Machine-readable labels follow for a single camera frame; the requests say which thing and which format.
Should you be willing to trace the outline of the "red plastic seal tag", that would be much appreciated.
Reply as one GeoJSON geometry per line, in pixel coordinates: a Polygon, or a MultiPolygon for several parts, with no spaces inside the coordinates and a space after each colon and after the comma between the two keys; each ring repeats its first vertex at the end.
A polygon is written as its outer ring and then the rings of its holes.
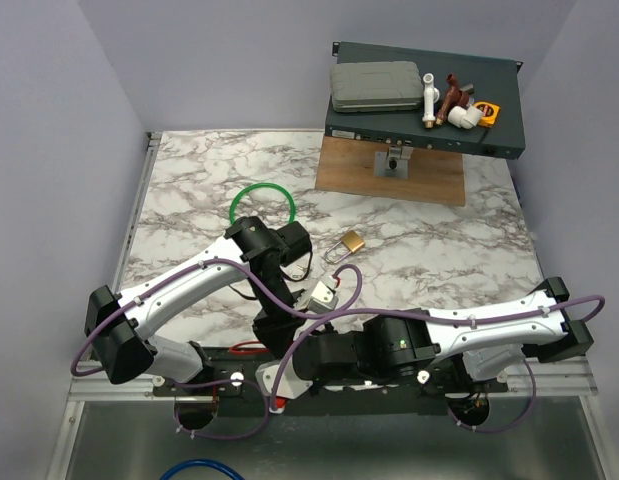
{"type": "Polygon", "coordinates": [[[233,355],[257,355],[266,354],[268,349],[258,340],[240,342],[228,348],[233,355]]]}

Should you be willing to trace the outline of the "brass padlock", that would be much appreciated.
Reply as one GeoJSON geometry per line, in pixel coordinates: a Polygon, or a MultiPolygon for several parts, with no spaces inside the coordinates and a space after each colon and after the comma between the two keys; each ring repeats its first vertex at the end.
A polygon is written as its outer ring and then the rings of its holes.
{"type": "Polygon", "coordinates": [[[350,230],[325,251],[323,259],[329,264],[338,264],[356,254],[364,246],[364,239],[356,231],[350,230]]]}

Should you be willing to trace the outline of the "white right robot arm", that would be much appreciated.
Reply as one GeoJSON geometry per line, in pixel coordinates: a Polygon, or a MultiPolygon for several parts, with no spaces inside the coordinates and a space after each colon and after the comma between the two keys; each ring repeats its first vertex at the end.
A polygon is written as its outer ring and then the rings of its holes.
{"type": "Polygon", "coordinates": [[[584,355],[593,344],[589,316],[568,308],[602,297],[571,298],[559,277],[526,296],[456,310],[365,308],[361,330],[316,335],[307,328],[280,364],[279,383],[297,397],[312,386],[415,383],[433,391],[464,393],[507,367],[535,358],[559,362],[584,355]]]}

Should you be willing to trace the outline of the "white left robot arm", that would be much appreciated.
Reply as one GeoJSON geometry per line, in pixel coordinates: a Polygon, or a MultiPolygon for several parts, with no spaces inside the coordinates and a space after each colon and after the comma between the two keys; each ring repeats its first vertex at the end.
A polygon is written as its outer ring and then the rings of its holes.
{"type": "Polygon", "coordinates": [[[247,280],[261,306],[256,337],[281,356],[303,321],[293,310],[299,295],[289,290],[282,269],[311,251],[310,235],[297,221],[272,229],[256,216],[242,217],[203,252],[143,286],[118,294],[108,286],[94,290],[84,328],[88,345],[114,385],[151,373],[201,394],[211,380],[208,358],[193,342],[160,337],[161,327],[206,296],[247,280]]]}

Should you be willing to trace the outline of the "white elbow pipe fitting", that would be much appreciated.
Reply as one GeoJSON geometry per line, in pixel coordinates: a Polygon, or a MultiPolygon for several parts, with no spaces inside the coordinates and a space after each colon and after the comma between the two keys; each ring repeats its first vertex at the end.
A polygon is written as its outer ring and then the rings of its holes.
{"type": "Polygon", "coordinates": [[[448,113],[447,121],[459,129],[475,128],[483,117],[483,111],[473,105],[467,108],[454,106],[448,113]]]}

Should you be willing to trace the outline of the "small key pair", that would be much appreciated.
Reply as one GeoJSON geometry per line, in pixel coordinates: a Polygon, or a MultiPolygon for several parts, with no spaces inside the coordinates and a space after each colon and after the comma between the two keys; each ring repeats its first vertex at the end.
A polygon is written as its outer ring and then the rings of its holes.
{"type": "Polygon", "coordinates": [[[310,271],[310,267],[309,266],[297,266],[298,268],[298,273],[296,275],[297,278],[302,278],[303,276],[305,276],[309,271],[310,271]]]}

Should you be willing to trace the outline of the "wooden board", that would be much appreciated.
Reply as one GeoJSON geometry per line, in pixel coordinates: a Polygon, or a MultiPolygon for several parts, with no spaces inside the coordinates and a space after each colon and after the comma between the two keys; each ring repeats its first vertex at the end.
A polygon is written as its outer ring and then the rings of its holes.
{"type": "Polygon", "coordinates": [[[315,188],[450,206],[463,206],[459,153],[367,141],[323,138],[315,188]]]}

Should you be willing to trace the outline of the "grey plastic case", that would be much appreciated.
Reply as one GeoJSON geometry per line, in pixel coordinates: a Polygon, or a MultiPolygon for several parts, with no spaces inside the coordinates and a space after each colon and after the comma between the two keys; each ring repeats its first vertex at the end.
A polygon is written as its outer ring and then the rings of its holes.
{"type": "Polygon", "coordinates": [[[419,69],[410,61],[336,64],[330,70],[330,89],[339,113],[413,110],[424,95],[419,69]]]}

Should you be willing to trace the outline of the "white pipe fitting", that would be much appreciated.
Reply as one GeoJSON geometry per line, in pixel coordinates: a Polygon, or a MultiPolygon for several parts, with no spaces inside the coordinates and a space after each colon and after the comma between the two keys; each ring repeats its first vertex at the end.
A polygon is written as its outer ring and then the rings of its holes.
{"type": "Polygon", "coordinates": [[[439,90],[435,87],[435,77],[432,73],[426,73],[422,77],[423,81],[423,117],[422,122],[426,129],[431,129],[434,126],[435,104],[440,97],[439,90]]]}

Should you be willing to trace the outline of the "brown pipe fitting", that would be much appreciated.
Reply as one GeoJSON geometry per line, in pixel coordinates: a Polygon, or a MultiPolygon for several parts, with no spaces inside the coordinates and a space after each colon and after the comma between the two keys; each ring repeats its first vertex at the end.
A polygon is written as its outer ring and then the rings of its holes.
{"type": "Polygon", "coordinates": [[[448,88],[442,104],[435,115],[435,125],[441,126],[448,118],[449,111],[459,103],[463,103],[466,94],[461,90],[459,81],[454,73],[447,76],[448,88]]]}

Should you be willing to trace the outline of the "yellow tape measure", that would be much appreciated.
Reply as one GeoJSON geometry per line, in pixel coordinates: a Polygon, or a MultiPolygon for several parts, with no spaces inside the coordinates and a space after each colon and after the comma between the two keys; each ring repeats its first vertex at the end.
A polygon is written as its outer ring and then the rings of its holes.
{"type": "Polygon", "coordinates": [[[474,107],[482,113],[478,125],[485,128],[492,128],[497,121],[501,107],[486,101],[475,102],[474,107]]]}

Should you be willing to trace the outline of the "dark grey pipe fitting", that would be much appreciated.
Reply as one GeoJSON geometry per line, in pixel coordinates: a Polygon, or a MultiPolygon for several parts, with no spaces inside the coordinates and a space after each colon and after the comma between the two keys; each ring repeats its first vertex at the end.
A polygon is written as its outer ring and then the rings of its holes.
{"type": "Polygon", "coordinates": [[[467,108],[468,106],[472,106],[475,103],[474,99],[474,85],[472,83],[463,85],[460,87],[460,99],[458,101],[458,105],[467,108]]]}

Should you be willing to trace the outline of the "grey metal bracket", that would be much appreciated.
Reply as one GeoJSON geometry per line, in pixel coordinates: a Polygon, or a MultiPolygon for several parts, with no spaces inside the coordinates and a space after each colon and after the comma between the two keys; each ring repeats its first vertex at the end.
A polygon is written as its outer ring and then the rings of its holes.
{"type": "Polygon", "coordinates": [[[374,155],[374,175],[376,177],[407,179],[409,160],[413,148],[409,146],[390,146],[374,155]]]}

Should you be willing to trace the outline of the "aluminium side rail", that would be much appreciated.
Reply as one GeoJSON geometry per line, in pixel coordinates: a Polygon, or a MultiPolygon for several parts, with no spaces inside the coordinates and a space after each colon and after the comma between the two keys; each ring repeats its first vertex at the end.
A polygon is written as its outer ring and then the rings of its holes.
{"type": "Polygon", "coordinates": [[[111,284],[111,289],[114,293],[118,292],[121,289],[121,285],[125,278],[125,270],[132,250],[136,227],[141,216],[144,200],[150,184],[151,175],[162,140],[162,135],[163,133],[159,131],[147,133],[147,150],[145,152],[138,186],[135,192],[130,216],[123,237],[121,251],[116,264],[115,274],[111,284]]]}

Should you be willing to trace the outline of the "dark teal network switch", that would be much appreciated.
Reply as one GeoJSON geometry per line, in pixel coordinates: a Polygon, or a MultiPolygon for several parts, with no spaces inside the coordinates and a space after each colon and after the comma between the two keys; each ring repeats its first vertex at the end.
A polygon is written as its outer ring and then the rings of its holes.
{"type": "Polygon", "coordinates": [[[354,42],[334,54],[326,136],[508,160],[525,150],[518,62],[354,42]]]}

